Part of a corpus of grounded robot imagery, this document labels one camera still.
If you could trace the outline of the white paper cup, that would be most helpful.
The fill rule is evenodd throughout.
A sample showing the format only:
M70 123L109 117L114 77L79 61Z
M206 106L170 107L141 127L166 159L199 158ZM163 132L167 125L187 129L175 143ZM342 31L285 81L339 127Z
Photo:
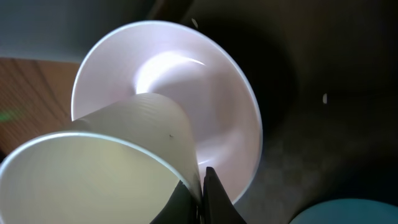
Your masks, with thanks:
M31 139L1 162L2 223L150 223L202 192L183 109L143 93Z

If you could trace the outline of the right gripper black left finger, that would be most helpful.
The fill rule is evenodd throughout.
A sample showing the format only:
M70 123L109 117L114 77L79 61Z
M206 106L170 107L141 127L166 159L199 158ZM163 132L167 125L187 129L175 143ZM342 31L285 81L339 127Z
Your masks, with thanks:
M150 224L198 223L197 203L187 187L179 181L169 201Z

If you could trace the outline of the light blue bowl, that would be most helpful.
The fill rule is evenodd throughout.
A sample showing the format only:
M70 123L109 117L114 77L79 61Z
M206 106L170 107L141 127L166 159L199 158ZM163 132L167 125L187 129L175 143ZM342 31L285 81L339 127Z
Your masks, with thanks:
M290 224L397 224L397 206L365 199L318 203L299 213Z

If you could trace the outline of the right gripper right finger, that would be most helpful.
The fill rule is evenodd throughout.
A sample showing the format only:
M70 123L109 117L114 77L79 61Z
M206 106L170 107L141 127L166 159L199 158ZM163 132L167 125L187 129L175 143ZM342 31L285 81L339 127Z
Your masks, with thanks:
M203 182L203 211L206 224L246 224L212 167L206 168Z

